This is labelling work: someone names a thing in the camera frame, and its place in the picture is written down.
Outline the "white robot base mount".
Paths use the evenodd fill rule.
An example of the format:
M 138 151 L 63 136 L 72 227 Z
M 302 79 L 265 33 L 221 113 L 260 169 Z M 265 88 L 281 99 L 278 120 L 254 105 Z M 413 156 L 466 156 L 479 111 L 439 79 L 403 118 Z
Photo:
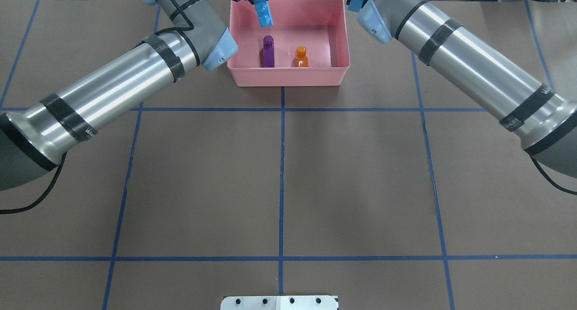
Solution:
M 221 310 L 338 310 L 339 300 L 330 295 L 229 296 Z

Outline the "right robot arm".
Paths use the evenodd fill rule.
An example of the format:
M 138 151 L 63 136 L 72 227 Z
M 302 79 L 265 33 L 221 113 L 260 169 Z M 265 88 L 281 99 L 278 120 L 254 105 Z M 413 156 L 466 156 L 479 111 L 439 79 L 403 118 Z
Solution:
M 575 178 L 576 101 L 557 94 L 430 0 L 346 0 L 381 43 L 398 40 L 500 125 L 528 156 Z

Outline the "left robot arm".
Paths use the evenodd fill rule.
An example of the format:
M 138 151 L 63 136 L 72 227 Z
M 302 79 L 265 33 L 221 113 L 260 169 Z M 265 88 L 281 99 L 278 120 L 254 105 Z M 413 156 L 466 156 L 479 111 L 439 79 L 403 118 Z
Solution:
M 148 35 L 126 54 L 30 109 L 2 113 L 2 190 L 51 172 L 70 148 L 194 68 L 212 71 L 237 54 L 232 31 L 208 0 L 142 1 L 159 5 L 173 26 Z

